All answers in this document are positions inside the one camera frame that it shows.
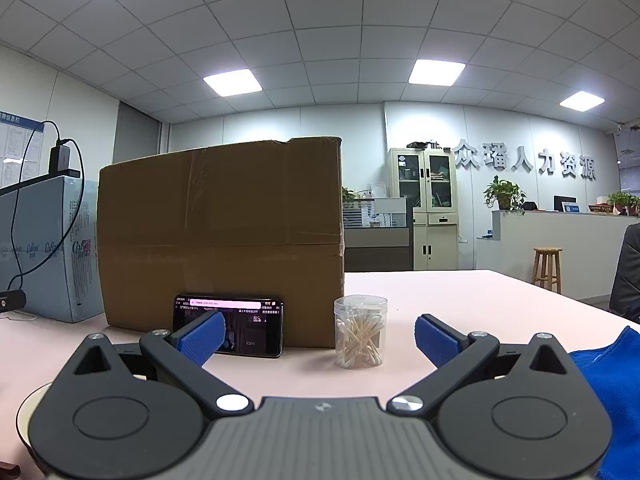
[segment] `container lid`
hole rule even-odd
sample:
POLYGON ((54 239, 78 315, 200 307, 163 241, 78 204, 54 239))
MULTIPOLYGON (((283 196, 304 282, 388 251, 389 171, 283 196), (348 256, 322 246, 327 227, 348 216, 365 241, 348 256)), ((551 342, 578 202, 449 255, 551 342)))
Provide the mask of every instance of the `container lid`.
POLYGON ((334 301, 334 313, 338 314, 345 310, 366 308, 367 310, 375 310, 378 312, 386 312, 387 300, 379 296, 364 296, 362 294, 353 294, 338 298, 334 301))

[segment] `clear plastic container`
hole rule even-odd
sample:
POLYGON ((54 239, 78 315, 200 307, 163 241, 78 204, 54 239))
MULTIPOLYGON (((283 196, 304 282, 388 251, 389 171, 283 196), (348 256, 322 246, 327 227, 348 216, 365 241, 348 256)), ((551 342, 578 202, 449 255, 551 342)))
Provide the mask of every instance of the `clear plastic container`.
POLYGON ((345 296, 334 302, 335 359, 342 368, 380 366, 384 361, 386 298, 345 296))

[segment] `reception desk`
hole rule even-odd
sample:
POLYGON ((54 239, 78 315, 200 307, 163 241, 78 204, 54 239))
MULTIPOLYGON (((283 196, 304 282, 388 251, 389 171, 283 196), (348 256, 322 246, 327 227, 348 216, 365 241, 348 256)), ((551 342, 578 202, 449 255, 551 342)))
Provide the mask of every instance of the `reception desk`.
POLYGON ((493 211, 492 215, 494 238, 476 239, 475 269, 530 282, 533 248, 562 247, 562 294, 591 303, 608 300, 625 230, 640 221, 553 211, 493 211))

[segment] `pink table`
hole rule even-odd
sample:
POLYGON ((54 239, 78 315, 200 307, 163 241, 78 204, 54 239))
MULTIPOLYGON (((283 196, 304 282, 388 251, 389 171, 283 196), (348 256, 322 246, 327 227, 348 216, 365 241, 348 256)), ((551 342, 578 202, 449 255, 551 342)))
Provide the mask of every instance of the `pink table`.
MULTIPOLYGON (((280 359, 214 355, 205 368, 250 396, 378 396, 382 405, 434 370, 416 349, 415 318, 430 313, 462 333, 485 330, 503 342, 525 343, 551 332, 567 351, 598 348, 640 326, 489 270, 347 274, 346 294, 389 300, 385 363, 342 370, 331 350, 287 349, 280 359)), ((42 478, 15 431, 15 414, 33 390, 52 381, 82 339, 104 332, 113 343, 139 334, 106 326, 103 316, 75 325, 48 319, 0 319, 0 461, 18 463, 24 479, 42 478)))

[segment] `glass cabinet door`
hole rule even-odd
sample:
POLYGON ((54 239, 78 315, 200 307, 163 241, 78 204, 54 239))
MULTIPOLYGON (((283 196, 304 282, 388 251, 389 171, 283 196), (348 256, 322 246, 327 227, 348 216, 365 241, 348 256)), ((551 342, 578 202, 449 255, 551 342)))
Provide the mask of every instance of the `glass cabinet door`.
POLYGON ((411 197, 414 201, 414 210, 423 209, 420 171, 424 175, 424 170, 420 168, 420 156, 396 155, 396 164, 398 165, 399 195, 411 197))
POLYGON ((431 203, 429 211, 447 211, 454 207, 451 187, 451 166, 448 155, 429 155, 431 203))

